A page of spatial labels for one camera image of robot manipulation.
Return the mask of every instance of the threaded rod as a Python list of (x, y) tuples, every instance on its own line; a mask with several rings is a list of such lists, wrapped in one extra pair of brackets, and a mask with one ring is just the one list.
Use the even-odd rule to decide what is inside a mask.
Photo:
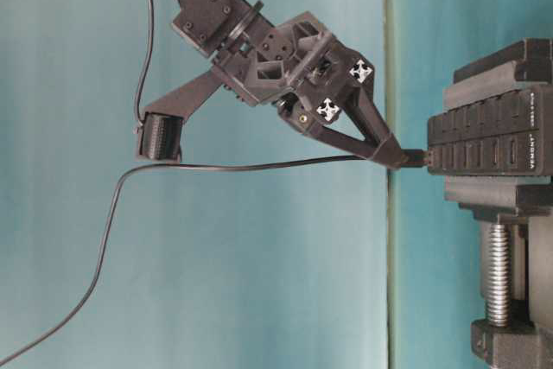
[(506, 328), (511, 319), (511, 241), (505, 225), (493, 224), (489, 232), (487, 272), (487, 319), (496, 328)]

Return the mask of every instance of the blue background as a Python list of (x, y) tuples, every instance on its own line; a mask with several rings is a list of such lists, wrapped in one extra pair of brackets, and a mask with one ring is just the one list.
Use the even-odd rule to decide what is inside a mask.
[[(387, 0), (390, 120), (426, 144), (453, 71), (524, 37), (553, 37), (553, 0)], [(484, 368), (470, 351), (483, 318), (478, 226), (443, 201), (443, 179), (391, 178), (391, 359), (395, 368)]]
[[(383, 0), (264, 0), (314, 12), (378, 68)], [(156, 0), (144, 102), (207, 70)], [(0, 355), (85, 291), (117, 178), (133, 161), (144, 0), (0, 2)], [(218, 92), (185, 129), (188, 162), (325, 156), (273, 108)], [(98, 291), (24, 368), (384, 368), (385, 170), (350, 162), (249, 175), (155, 173), (124, 189)]]

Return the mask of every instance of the wall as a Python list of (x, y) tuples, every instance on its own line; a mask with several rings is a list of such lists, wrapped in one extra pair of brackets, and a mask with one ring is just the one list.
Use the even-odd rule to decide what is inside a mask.
[[(382, 108), (382, 0), (264, 1), (273, 22), (312, 10), (370, 57)], [(175, 1), (156, 5), (145, 102), (208, 68), (168, 27)], [(144, 0), (0, 2), (0, 355), (89, 284), (115, 181), (137, 165), (145, 32)], [(334, 154), (223, 91), (184, 149), (208, 163)], [(384, 368), (385, 234), (385, 171), (370, 163), (133, 178), (98, 291), (10, 367)]]
[[(388, 0), (388, 99), (405, 147), (426, 144), (453, 71), (524, 37), (553, 37), (553, 0)], [(484, 317), (478, 226), (425, 171), (391, 178), (392, 367), (485, 367), (470, 351)]]

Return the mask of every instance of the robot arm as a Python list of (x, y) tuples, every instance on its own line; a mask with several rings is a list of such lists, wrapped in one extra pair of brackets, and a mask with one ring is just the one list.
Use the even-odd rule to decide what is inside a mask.
[[(373, 104), (374, 66), (346, 48), (310, 13), (274, 27), (261, 2), (178, 0), (174, 30), (213, 67), (148, 105), (138, 129), (137, 155), (180, 158), (184, 124), (221, 86), (250, 106), (273, 104), (278, 115), (307, 137), (390, 169), (422, 167), (421, 150), (402, 150)], [(345, 114), (365, 140), (333, 130)]]

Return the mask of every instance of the wire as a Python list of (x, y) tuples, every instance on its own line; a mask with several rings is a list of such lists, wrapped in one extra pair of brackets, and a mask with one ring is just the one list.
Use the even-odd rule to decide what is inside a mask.
[(12, 360), (17, 359), (24, 353), (28, 352), (29, 350), (33, 349), (34, 347), (37, 347), (40, 345), (43, 341), (47, 340), (48, 338), (52, 337), (54, 334), (56, 334), (59, 330), (64, 328), (76, 315), (80, 312), (80, 310), (85, 306), (86, 302), (90, 299), (92, 293), (96, 289), (96, 286), (98, 285), (98, 281), (100, 278), (100, 274), (102, 272), (102, 268), (104, 266), (104, 260), (105, 260), (105, 252), (107, 249), (107, 243), (108, 239), (111, 234), (111, 226), (113, 224), (113, 219), (115, 217), (115, 212), (118, 206), (119, 202), (119, 196), (121, 195), (121, 191), (123, 189), (123, 185), (129, 179), (131, 176), (142, 173), (142, 172), (148, 172), (148, 171), (154, 171), (154, 170), (192, 170), (192, 171), (198, 171), (198, 172), (258, 172), (263, 170), (275, 170), (275, 169), (287, 169), (287, 168), (296, 168), (301, 166), (308, 166), (308, 165), (315, 165), (315, 164), (322, 164), (322, 163), (330, 163), (330, 162), (346, 162), (346, 161), (360, 161), (364, 160), (357, 156), (335, 156), (335, 157), (321, 157), (317, 159), (308, 159), (308, 160), (298, 160), (294, 162), (282, 162), (282, 163), (271, 163), (271, 164), (258, 164), (258, 165), (251, 165), (251, 166), (211, 166), (211, 165), (197, 165), (197, 164), (150, 164), (147, 166), (141, 166), (139, 168), (135, 168), (132, 170), (129, 170), (125, 174), (121, 176), (121, 178), (118, 180), (117, 186), (115, 187), (115, 192), (113, 193), (113, 198), (111, 199), (111, 205), (110, 210), (107, 215), (107, 221), (105, 224), (105, 230), (104, 234), (102, 236), (100, 247), (99, 247), (99, 256), (98, 256), (98, 262), (96, 265), (96, 270), (94, 271), (94, 275), (92, 277), (92, 282), (86, 291), (85, 295), (82, 297), (82, 299), (79, 301), (77, 306), (71, 312), (62, 320), (60, 321), (56, 326), (48, 330), (46, 333), (41, 335), (36, 340), (33, 340), (30, 342), (27, 346), (22, 347), (17, 352), (11, 354), (5, 359), (0, 360), (0, 366), (4, 366), (8, 363), (10, 363)]
[(156, 25), (155, 10), (154, 10), (154, 0), (147, 0), (148, 3), (148, 44), (146, 51), (146, 58), (144, 59), (142, 71), (140, 72), (140, 78), (138, 79), (138, 86), (135, 92), (135, 101), (134, 101), (134, 113), (135, 120), (137, 121), (139, 127), (144, 125), (144, 120), (142, 119), (142, 114), (140, 113), (140, 101), (142, 99), (142, 93), (144, 90), (144, 84), (146, 82), (146, 76), (148, 75), (149, 65), (152, 61), (152, 54), (154, 52), (154, 32)]

